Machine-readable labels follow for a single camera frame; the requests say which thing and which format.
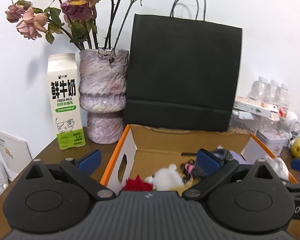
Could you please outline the red fabric rose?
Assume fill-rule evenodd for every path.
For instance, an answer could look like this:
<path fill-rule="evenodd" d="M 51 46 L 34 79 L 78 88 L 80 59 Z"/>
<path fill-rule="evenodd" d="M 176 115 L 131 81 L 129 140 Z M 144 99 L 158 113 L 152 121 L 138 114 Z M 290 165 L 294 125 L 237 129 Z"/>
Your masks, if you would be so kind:
<path fill-rule="evenodd" d="M 128 178 L 122 191 L 153 191 L 153 185 L 141 180 L 140 176 L 137 175 L 135 179 Z"/>

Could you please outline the lavender fluffy towel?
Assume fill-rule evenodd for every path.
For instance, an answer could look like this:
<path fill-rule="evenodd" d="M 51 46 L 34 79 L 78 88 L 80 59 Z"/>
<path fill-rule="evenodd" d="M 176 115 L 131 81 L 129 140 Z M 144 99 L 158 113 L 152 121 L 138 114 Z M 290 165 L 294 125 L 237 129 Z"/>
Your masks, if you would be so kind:
<path fill-rule="evenodd" d="M 265 156 L 264 159 L 270 164 L 281 179 L 289 180 L 289 170 L 285 162 L 280 157 L 271 158 L 270 156 Z"/>

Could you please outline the yellow green apple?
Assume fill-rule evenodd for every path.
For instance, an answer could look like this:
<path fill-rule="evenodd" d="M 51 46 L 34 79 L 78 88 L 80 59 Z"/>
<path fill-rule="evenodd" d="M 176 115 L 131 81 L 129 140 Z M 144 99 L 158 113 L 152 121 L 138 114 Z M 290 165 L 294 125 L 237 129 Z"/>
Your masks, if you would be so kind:
<path fill-rule="evenodd" d="M 293 155 L 295 158 L 300 159 L 300 139 L 297 139 L 297 140 L 293 143 L 292 148 L 291 148 L 291 152 L 292 152 L 292 155 Z"/>

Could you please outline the lavender printed tin box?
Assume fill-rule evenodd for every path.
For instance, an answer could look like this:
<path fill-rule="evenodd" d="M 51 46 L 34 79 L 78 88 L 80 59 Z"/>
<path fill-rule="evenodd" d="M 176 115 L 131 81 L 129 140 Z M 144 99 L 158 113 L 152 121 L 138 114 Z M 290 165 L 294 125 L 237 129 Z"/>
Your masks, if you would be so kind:
<path fill-rule="evenodd" d="M 277 157 L 280 156 L 282 149 L 286 146 L 287 143 L 287 138 L 273 129 L 258 130 L 256 136 Z"/>

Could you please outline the white plush toy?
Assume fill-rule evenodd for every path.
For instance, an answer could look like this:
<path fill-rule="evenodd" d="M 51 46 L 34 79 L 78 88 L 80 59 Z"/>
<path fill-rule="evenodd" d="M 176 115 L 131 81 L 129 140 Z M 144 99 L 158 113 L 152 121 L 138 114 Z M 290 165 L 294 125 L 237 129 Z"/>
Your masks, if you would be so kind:
<path fill-rule="evenodd" d="M 146 177 L 144 182 L 154 185 L 157 191 L 168 191 L 185 185 L 175 164 L 157 170 L 152 176 Z"/>

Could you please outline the orange cardboard box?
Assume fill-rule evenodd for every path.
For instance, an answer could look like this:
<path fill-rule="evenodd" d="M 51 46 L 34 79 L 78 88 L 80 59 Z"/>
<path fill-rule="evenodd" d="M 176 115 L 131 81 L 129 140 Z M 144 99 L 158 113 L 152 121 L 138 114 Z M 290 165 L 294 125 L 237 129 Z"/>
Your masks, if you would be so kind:
<path fill-rule="evenodd" d="M 275 154 L 255 135 L 229 132 L 182 131 L 127 125 L 117 142 L 100 183 L 115 193 L 128 178 L 141 179 L 170 164 L 186 162 L 201 148 L 232 150 L 253 163 Z"/>

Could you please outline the clear water bottle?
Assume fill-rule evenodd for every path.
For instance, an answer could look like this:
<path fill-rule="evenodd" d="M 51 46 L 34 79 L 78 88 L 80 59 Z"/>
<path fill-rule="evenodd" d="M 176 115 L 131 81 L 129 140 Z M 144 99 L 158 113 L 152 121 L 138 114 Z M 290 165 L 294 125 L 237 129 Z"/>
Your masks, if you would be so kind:
<path fill-rule="evenodd" d="M 270 83 L 266 86 L 266 102 L 275 105 L 276 98 L 280 92 L 279 82 L 276 80 L 271 79 Z"/>
<path fill-rule="evenodd" d="M 289 92 L 288 92 L 288 86 L 284 83 L 281 83 L 280 87 L 280 94 L 279 94 L 279 114 L 281 119 L 285 119 L 288 114 L 289 109 Z"/>
<path fill-rule="evenodd" d="M 248 98 L 262 101 L 267 93 L 267 84 L 268 79 L 259 76 L 258 80 L 253 82 L 251 90 L 248 93 Z"/>

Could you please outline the white flat glove box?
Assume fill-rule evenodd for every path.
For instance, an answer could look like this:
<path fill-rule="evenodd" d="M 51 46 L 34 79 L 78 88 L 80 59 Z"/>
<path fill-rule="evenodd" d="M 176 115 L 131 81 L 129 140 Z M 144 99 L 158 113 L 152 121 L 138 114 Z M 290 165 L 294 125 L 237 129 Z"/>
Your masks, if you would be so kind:
<path fill-rule="evenodd" d="M 268 118 L 273 121 L 279 121 L 280 119 L 279 110 L 277 106 L 271 105 L 260 100 L 236 96 L 234 100 L 234 108 L 240 111 L 245 111 L 251 114 L 259 115 L 261 117 Z"/>

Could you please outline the white booklet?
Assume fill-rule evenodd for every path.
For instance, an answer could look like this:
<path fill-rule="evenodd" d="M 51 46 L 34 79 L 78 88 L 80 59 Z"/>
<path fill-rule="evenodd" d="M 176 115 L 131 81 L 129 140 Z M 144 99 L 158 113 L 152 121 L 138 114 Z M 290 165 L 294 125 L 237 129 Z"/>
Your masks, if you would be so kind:
<path fill-rule="evenodd" d="M 32 156 L 26 140 L 0 131 L 0 162 L 10 181 L 13 181 L 31 161 Z"/>

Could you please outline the clear water bottle middle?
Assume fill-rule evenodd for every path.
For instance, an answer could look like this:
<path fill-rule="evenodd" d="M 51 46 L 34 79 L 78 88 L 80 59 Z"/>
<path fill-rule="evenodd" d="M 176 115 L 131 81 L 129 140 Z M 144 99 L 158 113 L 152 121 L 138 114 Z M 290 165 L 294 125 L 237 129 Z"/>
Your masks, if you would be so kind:
<path fill-rule="evenodd" d="M 266 102 L 275 105 L 276 98 L 280 92 L 279 82 L 276 80 L 271 79 L 270 83 L 266 86 Z"/>

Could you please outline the clear water bottle left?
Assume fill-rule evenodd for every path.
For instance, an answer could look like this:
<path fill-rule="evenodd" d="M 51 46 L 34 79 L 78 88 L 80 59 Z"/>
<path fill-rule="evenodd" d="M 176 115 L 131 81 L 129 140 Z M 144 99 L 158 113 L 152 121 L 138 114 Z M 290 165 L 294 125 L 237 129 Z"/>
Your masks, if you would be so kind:
<path fill-rule="evenodd" d="M 262 101 L 267 93 L 267 84 L 268 79 L 259 76 L 258 80 L 253 82 L 251 90 L 248 93 L 248 98 Z"/>

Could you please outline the purple fuzzy vase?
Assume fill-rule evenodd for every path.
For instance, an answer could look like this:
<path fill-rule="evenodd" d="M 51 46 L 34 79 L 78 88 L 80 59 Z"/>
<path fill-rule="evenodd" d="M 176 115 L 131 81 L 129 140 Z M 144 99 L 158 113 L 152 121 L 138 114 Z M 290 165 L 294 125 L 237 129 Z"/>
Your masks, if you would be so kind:
<path fill-rule="evenodd" d="M 129 51 L 87 49 L 79 52 L 80 106 L 87 112 L 87 133 L 97 144 L 112 144 L 123 131 Z"/>

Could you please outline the white green milk carton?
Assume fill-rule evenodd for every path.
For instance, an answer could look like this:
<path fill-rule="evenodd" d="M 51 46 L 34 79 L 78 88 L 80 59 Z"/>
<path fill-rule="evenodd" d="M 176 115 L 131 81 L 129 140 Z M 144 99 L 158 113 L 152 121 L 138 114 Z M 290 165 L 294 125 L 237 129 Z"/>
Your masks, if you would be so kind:
<path fill-rule="evenodd" d="M 57 141 L 61 150 L 85 145 L 74 53 L 50 55 L 47 87 Z"/>

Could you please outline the black paper shopping bag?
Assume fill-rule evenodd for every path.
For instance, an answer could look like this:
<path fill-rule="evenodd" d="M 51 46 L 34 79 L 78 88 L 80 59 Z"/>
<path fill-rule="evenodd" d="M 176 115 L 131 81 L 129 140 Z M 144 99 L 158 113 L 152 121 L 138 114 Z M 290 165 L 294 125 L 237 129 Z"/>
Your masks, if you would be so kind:
<path fill-rule="evenodd" d="M 173 15 L 135 15 L 124 122 L 225 132 L 241 51 L 241 28 Z"/>

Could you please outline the dried pink rose bouquet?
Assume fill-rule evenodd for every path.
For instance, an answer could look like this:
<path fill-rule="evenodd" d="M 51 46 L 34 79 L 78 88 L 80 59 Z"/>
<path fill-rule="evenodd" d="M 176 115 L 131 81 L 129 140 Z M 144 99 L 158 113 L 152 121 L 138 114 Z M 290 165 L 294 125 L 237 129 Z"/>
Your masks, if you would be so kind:
<path fill-rule="evenodd" d="M 30 1 L 18 0 L 6 10 L 6 19 L 16 25 L 18 33 L 28 40 L 45 37 L 53 44 L 56 34 L 66 34 L 80 51 L 103 49 L 115 51 L 116 42 L 111 41 L 112 28 L 121 0 L 111 0 L 109 27 L 103 46 L 97 40 L 96 5 L 101 0 L 66 0 L 58 8 L 49 6 L 39 9 Z M 142 0 L 130 0 L 133 6 Z"/>

